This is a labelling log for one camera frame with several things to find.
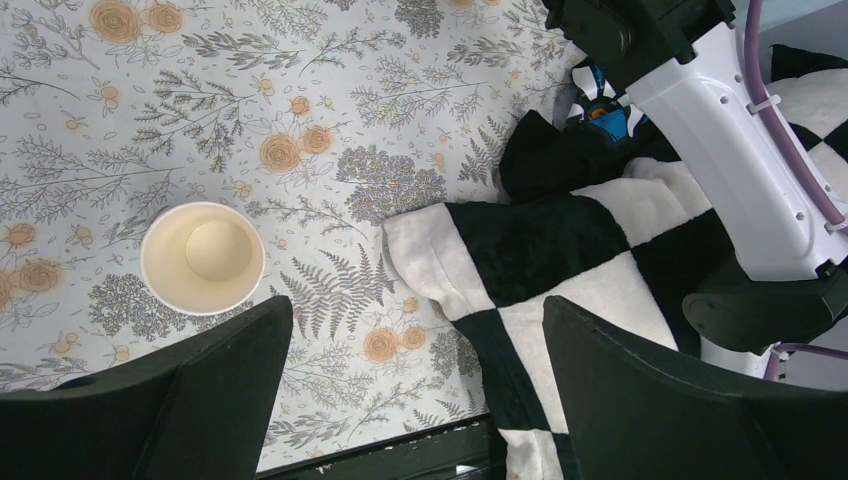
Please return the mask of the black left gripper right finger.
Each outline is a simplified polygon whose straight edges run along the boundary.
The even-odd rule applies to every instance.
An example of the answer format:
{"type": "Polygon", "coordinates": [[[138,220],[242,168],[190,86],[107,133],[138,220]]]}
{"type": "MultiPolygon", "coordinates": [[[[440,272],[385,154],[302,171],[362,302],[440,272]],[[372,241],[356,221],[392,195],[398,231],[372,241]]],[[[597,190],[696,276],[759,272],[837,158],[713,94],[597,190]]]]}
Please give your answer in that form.
{"type": "Polygon", "coordinates": [[[764,381],[681,354],[560,297],[544,336],[586,479],[788,479],[752,402],[764,381]]]}

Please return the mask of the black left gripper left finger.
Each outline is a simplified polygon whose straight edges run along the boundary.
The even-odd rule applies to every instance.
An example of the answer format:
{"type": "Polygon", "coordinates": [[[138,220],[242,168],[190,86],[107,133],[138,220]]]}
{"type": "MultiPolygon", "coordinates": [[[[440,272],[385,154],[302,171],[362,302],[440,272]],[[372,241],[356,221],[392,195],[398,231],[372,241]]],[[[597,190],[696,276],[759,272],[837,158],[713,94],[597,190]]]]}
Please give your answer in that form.
{"type": "Polygon", "coordinates": [[[272,297],[127,364],[62,384],[42,407],[43,479],[250,479],[293,329],[272,297]]]}

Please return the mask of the single white paper cup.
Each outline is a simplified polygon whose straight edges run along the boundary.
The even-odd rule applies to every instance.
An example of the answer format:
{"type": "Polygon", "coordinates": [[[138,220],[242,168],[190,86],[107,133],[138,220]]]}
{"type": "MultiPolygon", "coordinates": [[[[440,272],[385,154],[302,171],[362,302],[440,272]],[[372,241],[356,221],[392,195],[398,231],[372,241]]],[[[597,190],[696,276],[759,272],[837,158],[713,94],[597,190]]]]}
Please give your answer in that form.
{"type": "Polygon", "coordinates": [[[165,306],[210,316],[234,309],[258,288],[265,248],[256,227],[237,210],[190,202],[160,214],[139,252],[141,278],[165,306]]]}

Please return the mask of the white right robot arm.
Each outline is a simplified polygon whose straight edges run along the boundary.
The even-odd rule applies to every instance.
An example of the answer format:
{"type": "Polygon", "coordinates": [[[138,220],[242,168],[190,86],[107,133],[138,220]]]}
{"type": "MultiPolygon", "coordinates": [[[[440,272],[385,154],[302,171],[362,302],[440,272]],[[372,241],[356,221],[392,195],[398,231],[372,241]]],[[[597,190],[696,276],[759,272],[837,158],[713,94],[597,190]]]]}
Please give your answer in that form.
{"type": "Polygon", "coordinates": [[[682,310],[716,366],[773,380],[793,340],[847,307],[847,205],[779,110],[759,64],[762,5],[743,32],[730,1],[550,1],[559,29],[684,161],[735,256],[682,310]]]}

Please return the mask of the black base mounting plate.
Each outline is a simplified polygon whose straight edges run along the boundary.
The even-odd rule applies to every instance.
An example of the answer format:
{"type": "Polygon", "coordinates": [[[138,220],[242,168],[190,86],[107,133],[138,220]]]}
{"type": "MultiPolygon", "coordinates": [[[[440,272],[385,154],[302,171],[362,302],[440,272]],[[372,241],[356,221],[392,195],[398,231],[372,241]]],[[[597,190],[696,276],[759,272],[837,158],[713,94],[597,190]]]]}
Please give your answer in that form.
{"type": "Polygon", "coordinates": [[[502,479],[506,443],[489,414],[319,456],[257,479],[502,479]]]}

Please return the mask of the black white checkered pillow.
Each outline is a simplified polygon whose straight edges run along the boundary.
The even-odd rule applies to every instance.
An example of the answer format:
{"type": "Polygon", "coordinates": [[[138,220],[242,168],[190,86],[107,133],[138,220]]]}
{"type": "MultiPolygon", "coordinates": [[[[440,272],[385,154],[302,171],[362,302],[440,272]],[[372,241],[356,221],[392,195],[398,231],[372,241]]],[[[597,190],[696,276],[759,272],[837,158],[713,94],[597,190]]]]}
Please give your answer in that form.
{"type": "MultiPolygon", "coordinates": [[[[835,133],[846,130],[846,87],[845,70],[819,71],[778,82],[775,94],[839,198],[847,166],[835,133]]],[[[734,258],[734,247],[647,118],[632,138],[613,142],[587,124],[557,130],[529,112],[500,164],[508,203],[438,203],[383,224],[399,276],[436,301],[476,352],[510,479],[586,479],[544,336],[547,298],[719,367],[703,359],[682,303],[734,258]]],[[[752,378],[773,389],[752,404],[780,443],[788,479],[845,478],[847,443],[837,429],[847,423],[846,395],[752,378]]]]}

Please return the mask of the blue white patterned object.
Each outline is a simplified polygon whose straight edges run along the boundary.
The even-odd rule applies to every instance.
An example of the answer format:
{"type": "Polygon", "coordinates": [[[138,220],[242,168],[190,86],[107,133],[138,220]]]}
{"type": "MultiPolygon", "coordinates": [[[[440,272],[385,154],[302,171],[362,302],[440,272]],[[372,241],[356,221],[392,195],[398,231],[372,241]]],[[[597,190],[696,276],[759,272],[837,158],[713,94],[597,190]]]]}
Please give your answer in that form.
{"type": "Polygon", "coordinates": [[[636,108],[626,94],[618,94],[591,59],[585,59],[571,71],[576,97],[571,105],[567,126],[587,124],[599,129],[611,141],[632,138],[636,129],[648,121],[647,116],[636,108]]]}

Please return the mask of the floral patterned table mat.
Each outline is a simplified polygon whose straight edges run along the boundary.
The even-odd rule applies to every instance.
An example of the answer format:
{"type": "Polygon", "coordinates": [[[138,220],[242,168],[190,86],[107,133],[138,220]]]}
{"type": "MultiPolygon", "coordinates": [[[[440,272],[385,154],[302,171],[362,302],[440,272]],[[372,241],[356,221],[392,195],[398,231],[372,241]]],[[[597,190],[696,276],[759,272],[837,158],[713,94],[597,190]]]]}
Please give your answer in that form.
{"type": "Polygon", "coordinates": [[[479,364],[405,286],[382,221],[501,198],[528,110],[582,54],[538,1],[5,1],[1,389],[47,390],[210,328],[144,286],[167,209],[258,230],[252,302],[295,307],[263,470],[485,409],[479,364]]]}

